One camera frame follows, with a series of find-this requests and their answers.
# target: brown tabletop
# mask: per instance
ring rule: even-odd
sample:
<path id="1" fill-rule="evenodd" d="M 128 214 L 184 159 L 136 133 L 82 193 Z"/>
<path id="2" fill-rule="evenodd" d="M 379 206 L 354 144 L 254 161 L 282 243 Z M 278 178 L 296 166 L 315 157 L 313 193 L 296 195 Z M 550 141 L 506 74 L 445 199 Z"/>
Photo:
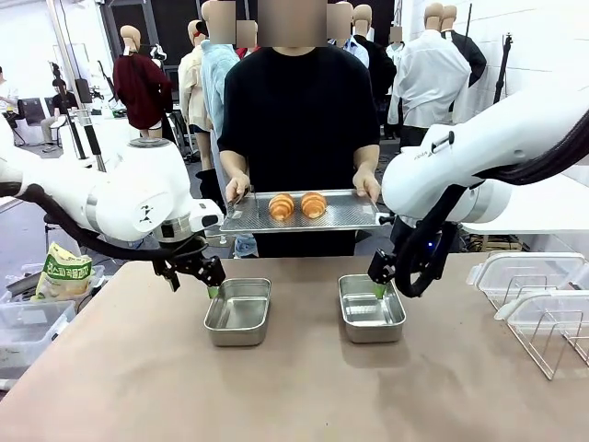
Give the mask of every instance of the brown tabletop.
<path id="1" fill-rule="evenodd" d="M 220 349 L 209 300 L 172 293 L 150 264 L 122 267 L 0 402 L 0 441 L 585 441 L 589 380 L 548 382 L 485 296 L 486 255 L 453 255 L 424 298 L 403 298 L 396 344 L 354 345 L 338 278 L 369 259 L 224 262 L 271 279 L 259 347 Z"/>

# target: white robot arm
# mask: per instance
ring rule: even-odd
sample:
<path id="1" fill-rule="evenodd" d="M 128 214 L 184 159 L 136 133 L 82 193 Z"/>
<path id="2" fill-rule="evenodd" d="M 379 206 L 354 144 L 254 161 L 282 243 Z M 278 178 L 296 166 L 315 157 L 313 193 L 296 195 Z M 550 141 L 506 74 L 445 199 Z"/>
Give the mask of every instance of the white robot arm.
<path id="1" fill-rule="evenodd" d="M 379 250 L 369 275 L 378 284 L 395 278 L 400 292 L 419 297 L 442 276 L 453 223 L 495 219 L 513 185 L 557 175 L 588 154 L 589 87 L 528 89 L 466 123 L 433 126 L 385 172 L 383 197 L 397 216 L 393 254 Z M 412 273 L 421 274 L 415 283 Z"/>
<path id="2" fill-rule="evenodd" d="M 108 173 L 61 159 L 41 159 L 14 147 L 6 120 L 0 117 L 0 196 L 40 205 L 78 242 L 107 256 L 153 261 L 156 273 L 174 288 L 175 271 L 220 285 L 225 278 L 220 261 L 203 258 L 200 251 L 205 246 L 195 233 L 221 225 L 223 212 L 211 200 L 191 197 L 188 172 L 176 146 L 166 140 L 139 139 L 123 152 L 122 163 Z M 120 249 L 88 232 L 122 241 L 153 232 L 163 249 Z"/>

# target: wire mesh tray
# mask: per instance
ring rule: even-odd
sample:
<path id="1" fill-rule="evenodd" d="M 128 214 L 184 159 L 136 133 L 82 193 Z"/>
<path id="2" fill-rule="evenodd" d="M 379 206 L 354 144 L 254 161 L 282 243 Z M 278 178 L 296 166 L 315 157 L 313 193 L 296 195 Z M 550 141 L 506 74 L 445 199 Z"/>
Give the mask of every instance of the wire mesh tray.
<path id="1" fill-rule="evenodd" d="M 309 219 L 301 210 L 301 198 L 307 192 L 288 192 L 294 199 L 294 213 L 284 221 L 270 216 L 270 200 L 281 192 L 249 193 L 230 207 L 220 230 L 229 234 L 358 230 L 380 227 L 380 214 L 369 197 L 356 190 L 316 191 L 328 201 L 326 213 Z"/>

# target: maroon sweater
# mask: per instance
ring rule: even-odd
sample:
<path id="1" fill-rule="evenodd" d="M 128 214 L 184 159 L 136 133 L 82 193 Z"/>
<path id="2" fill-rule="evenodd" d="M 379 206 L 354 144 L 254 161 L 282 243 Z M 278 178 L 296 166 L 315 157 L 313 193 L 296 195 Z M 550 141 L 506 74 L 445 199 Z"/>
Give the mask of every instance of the maroon sweater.
<path id="1" fill-rule="evenodd" d="M 172 112 L 172 83 L 148 57 L 135 53 L 114 64 L 114 89 L 127 107 L 129 124 L 149 129 Z"/>

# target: black t-shirt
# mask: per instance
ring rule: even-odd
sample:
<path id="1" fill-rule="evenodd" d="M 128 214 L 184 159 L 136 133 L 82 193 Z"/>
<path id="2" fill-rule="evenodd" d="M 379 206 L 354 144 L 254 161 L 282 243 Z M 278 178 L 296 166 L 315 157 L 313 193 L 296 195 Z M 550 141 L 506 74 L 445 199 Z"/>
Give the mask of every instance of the black t-shirt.
<path id="1" fill-rule="evenodd" d="M 227 74 L 219 148 L 247 159 L 256 192 L 352 189 L 354 151 L 379 139 L 368 71 L 337 47 L 296 57 L 262 48 Z M 317 256 L 353 253 L 353 235 L 256 239 L 263 256 Z M 276 253 L 262 251 L 266 239 Z"/>
<path id="2" fill-rule="evenodd" d="M 72 92 L 65 92 L 65 97 L 67 98 L 67 106 L 64 106 L 64 100 L 60 94 L 57 94 L 52 99 L 52 105 L 55 109 L 59 109 L 59 112 L 64 115 L 68 109 L 72 109 L 73 107 L 77 107 L 75 104 L 75 95 Z"/>

